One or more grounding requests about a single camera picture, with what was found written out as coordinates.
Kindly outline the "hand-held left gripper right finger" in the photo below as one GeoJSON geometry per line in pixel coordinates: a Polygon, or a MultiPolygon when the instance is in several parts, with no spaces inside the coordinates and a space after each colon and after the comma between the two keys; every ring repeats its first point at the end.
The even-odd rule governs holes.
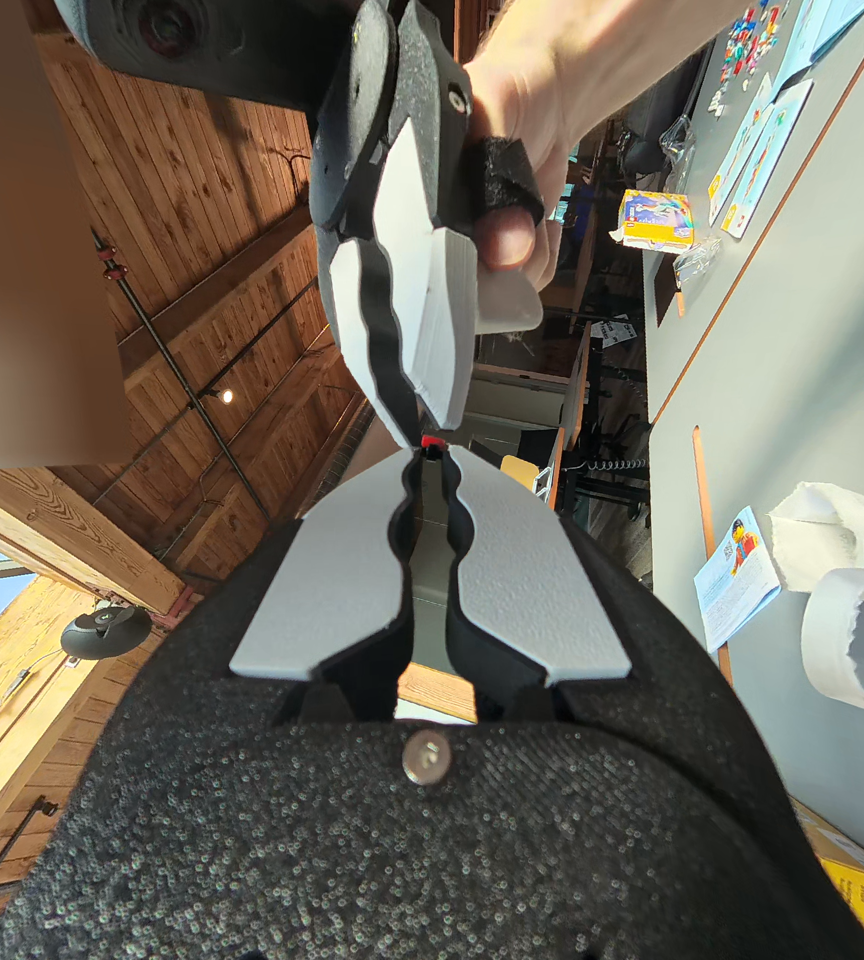
{"type": "Polygon", "coordinates": [[[618,680],[631,661],[562,518],[471,450],[444,455],[447,649],[479,689],[618,680]]]}

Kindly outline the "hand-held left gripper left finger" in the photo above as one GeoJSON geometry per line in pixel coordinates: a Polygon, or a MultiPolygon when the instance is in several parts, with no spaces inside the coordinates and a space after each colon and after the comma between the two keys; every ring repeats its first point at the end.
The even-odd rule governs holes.
{"type": "Polygon", "coordinates": [[[251,679],[309,682],[390,642],[413,648],[414,449],[336,486],[306,512],[230,661],[251,679]]]}

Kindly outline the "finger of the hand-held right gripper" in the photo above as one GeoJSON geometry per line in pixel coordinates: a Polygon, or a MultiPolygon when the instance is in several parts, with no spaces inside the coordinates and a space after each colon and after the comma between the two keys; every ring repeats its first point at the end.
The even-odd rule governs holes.
{"type": "Polygon", "coordinates": [[[330,279],[345,366],[392,438],[420,439],[416,396],[402,369],[387,258],[374,241],[348,239],[335,252],[330,279]]]}
{"type": "Polygon", "coordinates": [[[413,124],[395,138],[377,191],[377,242],[390,263],[401,367],[436,425],[459,428],[478,316],[473,241],[433,226],[413,124]]]}

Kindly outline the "torn printed white paper bag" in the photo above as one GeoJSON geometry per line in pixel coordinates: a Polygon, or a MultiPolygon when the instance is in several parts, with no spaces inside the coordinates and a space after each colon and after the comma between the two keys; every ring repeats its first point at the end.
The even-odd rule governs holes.
{"type": "Polygon", "coordinates": [[[864,568],[825,574],[806,604],[802,663],[825,697],[864,710],[864,568]]]}

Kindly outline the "colourful lego pile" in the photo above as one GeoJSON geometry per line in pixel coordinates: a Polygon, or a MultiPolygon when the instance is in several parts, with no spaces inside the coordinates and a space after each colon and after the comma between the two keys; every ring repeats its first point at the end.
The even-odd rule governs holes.
{"type": "Polygon", "coordinates": [[[753,76],[778,42],[789,2],[756,1],[735,21],[726,38],[720,88],[739,77],[753,76]]]}

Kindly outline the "person's right hand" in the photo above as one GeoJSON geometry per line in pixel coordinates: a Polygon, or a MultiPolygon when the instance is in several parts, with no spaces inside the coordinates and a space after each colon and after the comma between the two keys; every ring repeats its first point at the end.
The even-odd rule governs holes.
{"type": "Polygon", "coordinates": [[[553,278],[562,227],[549,218],[565,186],[573,148],[595,118],[598,47],[628,11],[627,2],[509,2],[465,66],[473,109],[468,146],[489,138],[521,141],[544,204],[539,222],[518,208],[475,225],[481,262],[520,272],[537,291],[553,278]]]}

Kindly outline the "wooden seat chair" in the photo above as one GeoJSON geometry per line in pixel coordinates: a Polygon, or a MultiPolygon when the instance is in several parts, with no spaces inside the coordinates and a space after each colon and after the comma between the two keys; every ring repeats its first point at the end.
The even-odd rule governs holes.
{"type": "Polygon", "coordinates": [[[502,458],[499,469],[502,474],[509,476],[530,493],[535,494],[537,478],[542,467],[516,456],[506,455],[502,458]]]}

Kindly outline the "white blue instruction leaflet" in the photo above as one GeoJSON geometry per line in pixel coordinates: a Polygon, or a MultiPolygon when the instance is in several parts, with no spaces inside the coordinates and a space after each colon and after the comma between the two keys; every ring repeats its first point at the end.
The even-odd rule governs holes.
{"type": "Polygon", "coordinates": [[[751,507],[741,510],[694,578],[705,637],[715,654],[781,590],[751,507]]]}

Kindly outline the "black pendant lamp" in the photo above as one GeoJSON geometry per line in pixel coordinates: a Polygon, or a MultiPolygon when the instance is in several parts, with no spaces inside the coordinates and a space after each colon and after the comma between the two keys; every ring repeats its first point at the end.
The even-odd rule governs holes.
{"type": "Polygon", "coordinates": [[[83,613],[62,631],[61,650],[81,661],[101,661],[140,646],[152,630],[150,614],[138,606],[105,606],[83,613]]]}

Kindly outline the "small yellow white box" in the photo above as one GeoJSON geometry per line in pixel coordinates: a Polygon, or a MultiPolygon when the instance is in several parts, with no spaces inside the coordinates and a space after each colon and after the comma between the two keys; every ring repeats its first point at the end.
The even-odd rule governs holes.
{"type": "Polygon", "coordinates": [[[695,224],[684,195],[628,189],[618,225],[610,232],[618,244],[642,251],[680,255],[695,245],[695,224]]]}

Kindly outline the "light wooden beam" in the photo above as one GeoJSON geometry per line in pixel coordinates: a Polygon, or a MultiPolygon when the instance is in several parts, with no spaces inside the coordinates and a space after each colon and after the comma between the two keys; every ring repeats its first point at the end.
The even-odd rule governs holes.
{"type": "Polygon", "coordinates": [[[195,592],[44,467],[0,469],[0,553],[164,618],[178,617],[195,592]]]}

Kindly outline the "small colourful leaflet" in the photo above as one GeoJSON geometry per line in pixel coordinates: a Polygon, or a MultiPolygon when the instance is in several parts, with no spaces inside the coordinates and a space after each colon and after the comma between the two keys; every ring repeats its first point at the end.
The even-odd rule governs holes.
{"type": "Polygon", "coordinates": [[[810,95],[811,78],[782,90],[772,102],[767,75],[708,186],[709,224],[735,239],[750,225],[765,188],[810,95]]]}

